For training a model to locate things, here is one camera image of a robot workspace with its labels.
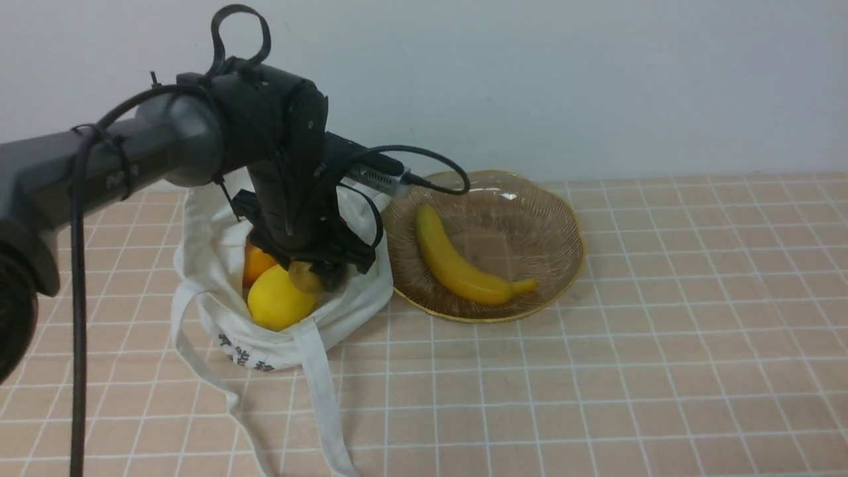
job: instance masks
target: tiled tabletop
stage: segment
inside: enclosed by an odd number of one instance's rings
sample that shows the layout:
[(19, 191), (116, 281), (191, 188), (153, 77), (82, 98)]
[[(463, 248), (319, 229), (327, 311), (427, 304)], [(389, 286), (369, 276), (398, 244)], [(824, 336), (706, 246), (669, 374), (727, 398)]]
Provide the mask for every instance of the tiled tabletop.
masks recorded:
[[(331, 350), (364, 476), (848, 474), (848, 173), (544, 186), (589, 250), (556, 306), (472, 326), (392, 300)], [(183, 200), (87, 220), (90, 477), (259, 475), (168, 341)], [(68, 243), (0, 386), (2, 476), (67, 473)], [(328, 475), (303, 375), (233, 365), (195, 311), (185, 329), (281, 474)]]

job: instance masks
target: white wall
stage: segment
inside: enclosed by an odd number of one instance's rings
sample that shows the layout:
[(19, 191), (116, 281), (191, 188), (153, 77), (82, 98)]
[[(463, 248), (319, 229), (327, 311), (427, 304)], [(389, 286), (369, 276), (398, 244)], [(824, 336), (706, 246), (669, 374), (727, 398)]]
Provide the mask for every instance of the white wall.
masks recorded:
[[(330, 128), (533, 178), (848, 167), (846, 0), (245, 0)], [(5, 0), (0, 141), (203, 72), (221, 1)], [(258, 24), (225, 22), (253, 55)], [(410, 159), (416, 171), (433, 171)]]

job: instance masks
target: white tote bag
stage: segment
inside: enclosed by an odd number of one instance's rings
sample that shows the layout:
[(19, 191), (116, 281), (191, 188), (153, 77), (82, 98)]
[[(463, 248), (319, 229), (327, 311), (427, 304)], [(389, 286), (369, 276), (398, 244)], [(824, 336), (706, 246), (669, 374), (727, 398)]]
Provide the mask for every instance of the white tote bag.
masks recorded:
[[(225, 177), (225, 185), (233, 193), (253, 190), (244, 169)], [(356, 188), (367, 194), (379, 210), (388, 204), (387, 195), (362, 186)], [(338, 205), (350, 229), (367, 243), (373, 242), (376, 223), (365, 199), (354, 191), (338, 188)], [(276, 473), (237, 410), (239, 395), (212, 373), (182, 331), (186, 309), (192, 300), (197, 301), (204, 329), (234, 366), (269, 372), (302, 366), (327, 464), (335, 474), (355, 477), (356, 469), (344, 445), (326, 351), (391, 299), (392, 271), (386, 240), (378, 245), (377, 260), (366, 275), (351, 267), (342, 289), (303, 321), (277, 333), (251, 321), (243, 298), (244, 246), (250, 228), (249, 222), (237, 221), (220, 187), (209, 184), (188, 193), (182, 243), (174, 256), (174, 267), (182, 279), (171, 307), (171, 339), (176, 351), (199, 378), (225, 393), (227, 411), (246, 432), (265, 477), (276, 477)]]

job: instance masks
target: bag handle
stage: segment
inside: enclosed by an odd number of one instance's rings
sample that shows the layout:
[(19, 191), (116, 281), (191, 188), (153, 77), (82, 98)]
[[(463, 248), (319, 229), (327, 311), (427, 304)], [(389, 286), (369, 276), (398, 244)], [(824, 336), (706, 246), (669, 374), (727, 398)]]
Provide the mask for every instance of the bag handle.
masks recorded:
[(273, 477), (276, 473), (271, 469), (271, 463), (264, 453), (260, 451), (259, 441), (250, 428), (244, 423), (241, 414), (236, 411), (238, 405), (238, 394), (233, 392), (229, 386), (224, 383), (212, 370), (206, 366), (204, 360), (198, 356), (191, 341), (188, 340), (186, 334), (182, 331), (182, 320), (186, 316), (186, 310), (191, 305), (194, 298), (208, 293), (204, 290), (195, 289), (188, 282), (180, 283), (174, 294), (174, 300), (171, 302), (170, 308), (170, 337), (174, 341), (176, 353), (182, 357), (183, 361), (194, 371), (194, 373), (206, 384), (216, 388), (226, 396), (226, 412), (236, 420), (239, 427), (242, 428), (245, 435), (248, 437), (250, 448), (254, 452), (256, 462), (262, 470), (264, 477)]
[[(235, 419), (238, 426), (248, 437), (251, 450), (254, 452), (256, 462), (264, 477), (273, 477), (275, 472), (271, 469), (271, 463), (261, 451), (259, 440), (250, 428), (244, 423), (242, 415), (236, 411), (239, 396), (229, 386), (218, 378), (212, 370), (206, 366), (203, 359), (198, 356), (192, 343), (182, 331), (182, 320), (186, 315), (188, 306), (192, 301), (207, 294), (208, 291), (193, 287), (189, 282), (182, 282), (177, 287), (174, 300), (170, 309), (170, 336), (174, 342), (176, 352), (183, 361), (188, 364), (194, 374), (202, 381), (224, 393), (226, 397), (226, 411)], [(350, 460), (347, 447), (344, 445), (341, 417), (339, 406), (336, 403), (336, 392), (330, 373), (330, 364), (326, 359), (324, 343), (314, 318), (304, 320), (298, 326), (298, 332), (294, 334), (294, 341), (302, 356), (302, 364), (306, 381), (310, 387), (312, 406), (315, 410), (315, 420), (318, 424), (318, 435), (321, 441), (321, 450), (327, 464), (334, 474), (342, 477), (359, 477), (353, 463)]]
[(318, 437), (324, 458), (335, 474), (357, 477), (359, 474), (350, 461), (348, 448), (344, 445), (342, 418), (336, 402), (335, 386), (326, 359), (324, 342), (314, 317), (298, 323), (293, 332), (294, 344), (301, 356), (306, 382), (310, 386), (312, 408), (318, 423)]

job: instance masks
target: yellow fruit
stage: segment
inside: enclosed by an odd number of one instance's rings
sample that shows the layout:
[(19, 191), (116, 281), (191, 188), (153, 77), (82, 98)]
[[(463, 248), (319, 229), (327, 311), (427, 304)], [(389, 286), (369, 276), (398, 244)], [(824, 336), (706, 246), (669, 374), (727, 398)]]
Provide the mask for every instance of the yellow fruit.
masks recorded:
[(324, 284), (313, 272), (310, 271), (312, 264), (306, 261), (292, 260), (288, 264), (288, 276), (292, 278), (294, 286), (304, 293), (323, 293)]
[(424, 262), (433, 276), (446, 289), (466, 300), (498, 306), (536, 289), (536, 280), (510, 282), (469, 263), (450, 243), (438, 213), (430, 205), (418, 209), (416, 231)]
[(249, 289), (259, 279), (262, 273), (276, 265), (274, 257), (266, 254), (256, 245), (248, 243), (244, 246), (244, 275), (242, 286)]
[(288, 328), (310, 315), (316, 295), (300, 291), (285, 268), (274, 265), (256, 280), (248, 293), (254, 323), (271, 331)]

